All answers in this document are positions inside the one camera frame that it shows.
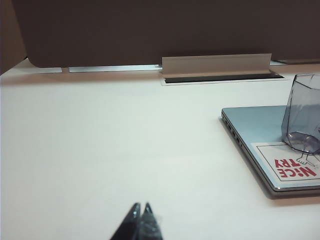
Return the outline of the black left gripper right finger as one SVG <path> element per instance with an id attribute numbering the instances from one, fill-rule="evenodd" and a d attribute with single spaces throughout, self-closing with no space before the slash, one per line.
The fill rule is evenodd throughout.
<path id="1" fill-rule="evenodd" d="M 137 240 L 162 240 L 163 235 L 160 225 L 153 213 L 149 202 L 145 204 L 145 208 L 137 229 Z"/>

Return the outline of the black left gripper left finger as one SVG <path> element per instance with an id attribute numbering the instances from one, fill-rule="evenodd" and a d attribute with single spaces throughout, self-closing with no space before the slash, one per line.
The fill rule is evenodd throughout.
<path id="1" fill-rule="evenodd" d="M 141 218 L 141 204 L 136 202 L 129 209 L 124 219 L 110 238 L 111 240 L 136 240 Z"/>

